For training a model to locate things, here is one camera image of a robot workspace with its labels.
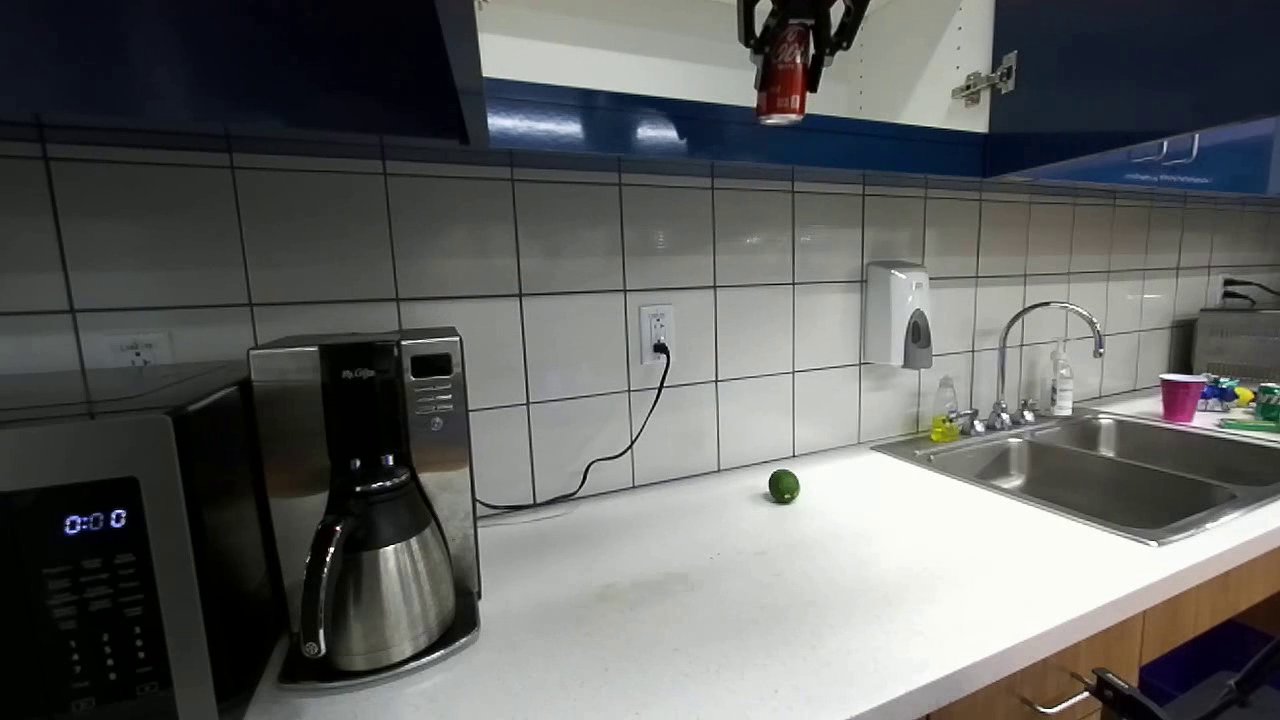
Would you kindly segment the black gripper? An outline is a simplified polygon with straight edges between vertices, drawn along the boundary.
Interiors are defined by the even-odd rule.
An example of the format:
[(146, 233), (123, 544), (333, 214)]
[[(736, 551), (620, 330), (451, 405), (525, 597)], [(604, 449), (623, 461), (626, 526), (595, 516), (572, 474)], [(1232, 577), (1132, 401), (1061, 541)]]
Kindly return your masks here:
[(789, 23), (807, 23), (821, 54), (848, 51), (871, 0), (736, 0), (736, 40), (759, 54)]

